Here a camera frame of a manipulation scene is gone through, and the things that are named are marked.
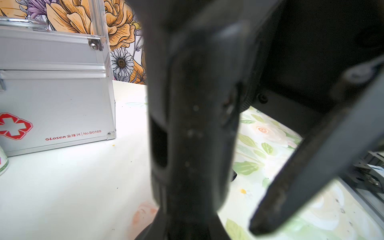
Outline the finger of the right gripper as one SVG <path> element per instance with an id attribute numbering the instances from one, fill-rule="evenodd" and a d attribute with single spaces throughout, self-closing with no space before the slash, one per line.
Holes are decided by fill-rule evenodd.
<path id="1" fill-rule="evenodd" d="M 336 106 L 285 163 L 249 225 L 255 236 L 278 230 L 330 181 L 368 151 L 384 145 L 384 73 Z"/>

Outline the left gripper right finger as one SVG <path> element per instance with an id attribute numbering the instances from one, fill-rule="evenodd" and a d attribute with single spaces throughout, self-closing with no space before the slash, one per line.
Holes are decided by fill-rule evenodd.
<path id="1" fill-rule="evenodd" d="M 231 240 L 218 215 L 215 215 L 210 221 L 210 239 Z"/>

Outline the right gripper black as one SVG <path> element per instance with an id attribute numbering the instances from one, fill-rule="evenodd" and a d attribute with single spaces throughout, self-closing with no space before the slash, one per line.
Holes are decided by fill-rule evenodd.
<path id="1" fill-rule="evenodd" d="M 347 69 L 384 52 L 383 1 L 255 1 L 256 56 L 244 109 L 306 135 L 337 104 Z"/>

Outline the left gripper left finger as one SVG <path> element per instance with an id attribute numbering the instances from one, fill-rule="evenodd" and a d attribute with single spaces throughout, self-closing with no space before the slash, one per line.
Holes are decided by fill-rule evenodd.
<path id="1" fill-rule="evenodd" d="M 167 233 L 167 215 L 159 210 L 151 224 L 142 230 L 135 240 L 165 240 Z"/>

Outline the white bottle green cap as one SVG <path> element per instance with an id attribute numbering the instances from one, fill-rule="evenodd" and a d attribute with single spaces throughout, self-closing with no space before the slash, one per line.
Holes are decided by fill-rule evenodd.
<path id="1" fill-rule="evenodd" d="M 8 157 L 2 147 L 0 147 L 0 158 L 0 175 L 2 175 L 9 167 Z"/>

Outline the silver aluminium first aid case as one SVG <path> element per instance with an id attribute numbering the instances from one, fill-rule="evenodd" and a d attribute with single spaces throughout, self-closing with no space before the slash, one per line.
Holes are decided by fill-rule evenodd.
<path id="1" fill-rule="evenodd" d="M 1 147 L 9 157 L 115 139 L 103 36 L 1 18 Z"/>

